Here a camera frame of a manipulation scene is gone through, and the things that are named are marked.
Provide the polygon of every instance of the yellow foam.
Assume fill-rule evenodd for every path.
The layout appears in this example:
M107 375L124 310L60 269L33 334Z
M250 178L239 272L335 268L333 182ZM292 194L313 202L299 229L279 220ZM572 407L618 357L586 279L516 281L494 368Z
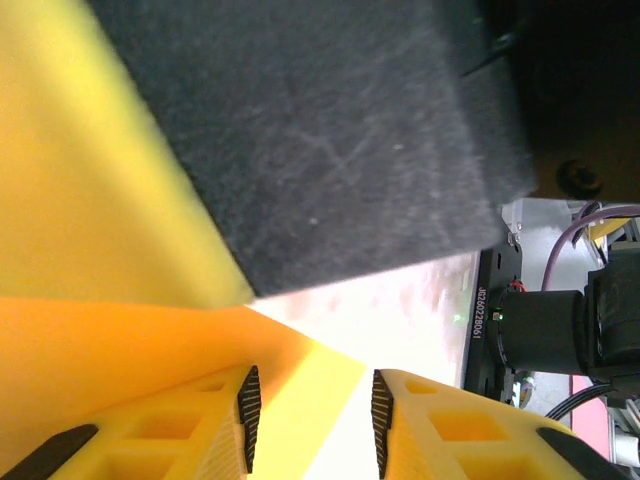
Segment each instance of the yellow foam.
M251 298L83 2L0 1L0 85L0 294Z

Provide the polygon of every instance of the square cutout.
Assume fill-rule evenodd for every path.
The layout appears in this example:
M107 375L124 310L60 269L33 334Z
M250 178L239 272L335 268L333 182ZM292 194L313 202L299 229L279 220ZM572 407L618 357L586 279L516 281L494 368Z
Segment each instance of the square cutout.
M162 480L174 462L170 455L111 454L87 480Z
M482 412L444 411L432 413L431 423L447 442L486 442L506 440L504 430Z
M186 440L200 423L200 415L190 412L156 413L143 418L128 438Z
M458 463L469 480L549 480L550 477L527 457L461 456Z

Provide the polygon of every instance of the black cable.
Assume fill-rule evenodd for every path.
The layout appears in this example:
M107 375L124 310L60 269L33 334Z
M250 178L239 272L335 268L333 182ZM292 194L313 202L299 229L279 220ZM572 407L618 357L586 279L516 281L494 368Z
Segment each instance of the black cable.
M571 410L578 408L583 403L587 403L589 400L593 400L594 398L598 398L609 392L613 392L613 390L614 388L608 383L604 383L602 385L592 385L589 388L585 388L584 390L571 395L569 398L556 405L545 416L547 418L551 418L552 420L560 420L562 417L571 412Z

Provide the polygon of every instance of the black mounting plate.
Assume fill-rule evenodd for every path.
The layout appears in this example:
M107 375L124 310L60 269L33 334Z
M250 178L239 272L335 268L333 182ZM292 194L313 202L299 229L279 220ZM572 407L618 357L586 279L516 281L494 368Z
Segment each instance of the black mounting plate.
M469 392L512 403L515 371L492 355L491 313L506 288L522 273L522 249L505 224L502 241L480 254L474 302L467 334L463 388Z

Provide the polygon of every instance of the black foam block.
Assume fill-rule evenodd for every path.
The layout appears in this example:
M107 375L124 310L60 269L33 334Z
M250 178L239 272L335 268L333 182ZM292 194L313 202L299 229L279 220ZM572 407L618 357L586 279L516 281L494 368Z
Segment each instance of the black foam block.
M89 1L260 295L487 247L533 188L454 3Z

